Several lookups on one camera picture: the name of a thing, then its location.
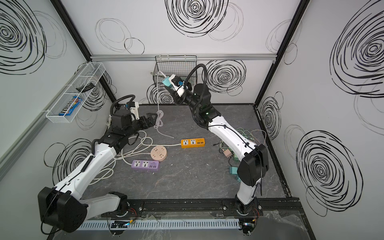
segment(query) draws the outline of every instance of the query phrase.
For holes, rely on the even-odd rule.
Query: orange power strip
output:
[[[181,140],[181,148],[204,147],[204,146],[205,146],[204,138],[192,138],[192,139]]]

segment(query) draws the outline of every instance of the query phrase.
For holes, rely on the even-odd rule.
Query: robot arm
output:
[[[206,77],[207,70],[205,65],[199,64],[185,81],[182,81],[176,75],[172,75],[167,77],[163,83],[177,104],[186,103],[189,105],[192,118],[200,127],[216,134],[241,159],[237,173],[242,182],[235,197],[235,206],[240,214],[247,214],[255,204],[256,185],[268,170],[267,150],[265,146],[257,146],[238,134],[224,117],[210,105],[211,95],[206,86],[206,79],[203,84],[197,84],[192,92],[188,79],[199,67],[203,67],[204,76]],[[125,98],[131,99],[127,104],[119,106],[114,111],[118,102]],[[92,153],[65,179],[57,183],[56,186],[53,188],[45,187],[40,191],[38,194],[38,204],[41,231],[42,224],[47,223],[66,232],[73,232],[85,220],[91,217],[105,212],[113,212],[116,215],[124,215],[127,212],[127,196],[124,194],[110,192],[105,196],[88,200],[81,200],[81,196],[98,172],[126,144],[134,144],[139,136],[139,130],[147,129],[154,125],[156,117],[152,118],[152,116],[156,114],[148,113],[148,118],[145,116],[139,117],[137,111],[139,105],[136,102],[132,102],[133,99],[134,95],[117,99],[111,106],[111,126],[102,138],[93,141]],[[130,144],[129,138],[133,135],[137,137]]]
[[[189,78],[202,67],[204,83],[196,84],[192,92]],[[236,208],[240,214],[247,214],[254,204],[257,184],[261,182],[268,170],[268,152],[264,145],[256,145],[238,132],[210,104],[211,94],[207,88],[207,69],[204,64],[197,65],[185,81],[176,75],[164,79],[165,88],[173,96],[177,105],[186,103],[192,118],[200,127],[206,128],[223,140],[241,160],[238,176],[241,179],[240,189],[236,195]]]
[[[131,98],[124,106],[118,102]],[[138,138],[138,131],[154,125],[148,113],[139,117],[138,103],[132,102],[134,95],[116,100],[111,107],[111,126],[104,136],[92,142],[92,152],[66,178],[53,188],[45,187],[38,194],[41,226],[43,223],[66,232],[75,231],[85,220],[105,212],[124,215],[128,209],[127,196],[118,192],[110,192],[102,197],[82,200],[81,197],[99,171],[126,145],[132,145]],[[130,144],[129,138],[136,135]]]

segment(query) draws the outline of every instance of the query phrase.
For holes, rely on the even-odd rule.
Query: white wire basket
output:
[[[87,66],[81,71],[81,73],[73,80],[73,82],[67,87],[63,95],[57,100],[53,107],[48,111],[46,117],[54,123],[65,122],[70,123],[75,118],[76,114],[79,112],[80,108],[83,106],[87,98],[92,92],[92,89],[85,91],[86,86],[93,84],[97,85],[99,79],[105,72],[105,67],[103,63],[87,63]],[[68,103],[75,97],[75,101],[78,98],[81,99],[79,105],[74,108],[72,113],[64,113],[63,116],[59,114],[67,107]]]

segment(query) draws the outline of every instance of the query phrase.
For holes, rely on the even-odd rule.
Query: power strip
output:
[[[134,160],[132,162],[131,168],[133,169],[145,169],[145,170],[157,170],[159,167],[158,161],[152,160]]]
[[[205,139],[204,138],[192,138],[192,139],[182,139],[181,148],[188,147],[204,147]]]

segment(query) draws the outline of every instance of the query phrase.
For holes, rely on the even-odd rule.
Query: marble-patterned surface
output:
[[[235,129],[242,127],[248,130],[260,129],[255,112],[251,105],[215,106],[223,117]],[[152,172],[135,171],[131,166],[118,160],[114,174],[108,179],[88,186],[83,199],[102,196],[110,191],[118,191],[128,199],[202,199],[202,198],[234,198],[240,183],[229,174],[228,159],[219,153],[220,139],[213,133],[200,128],[191,117],[187,106],[160,106],[164,112],[164,125],[159,131],[174,136],[175,139],[160,135],[156,129],[145,130],[154,144],[176,144],[181,139],[203,137],[205,147],[186,148],[180,146],[166,147],[168,156],[160,163],[160,168]],[[157,106],[140,106],[140,115],[155,113]],[[259,141],[264,142],[261,131],[254,132]],[[132,150],[126,146],[124,152]],[[127,158],[128,162],[135,159],[151,159],[143,154]],[[270,169],[263,178],[263,196],[259,189],[257,197],[285,197],[276,173],[275,166],[269,157]]]

